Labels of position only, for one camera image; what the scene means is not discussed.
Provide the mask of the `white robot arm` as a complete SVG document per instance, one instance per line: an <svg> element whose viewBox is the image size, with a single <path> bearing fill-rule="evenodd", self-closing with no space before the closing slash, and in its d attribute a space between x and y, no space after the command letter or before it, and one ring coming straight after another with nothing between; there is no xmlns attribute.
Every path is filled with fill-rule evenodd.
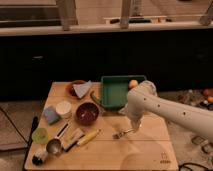
<svg viewBox="0 0 213 171"><path fill-rule="evenodd" d="M160 98L151 81L143 81L128 92L126 109L135 130L140 125L142 114L149 111L203 137L213 137L213 112Z"/></svg>

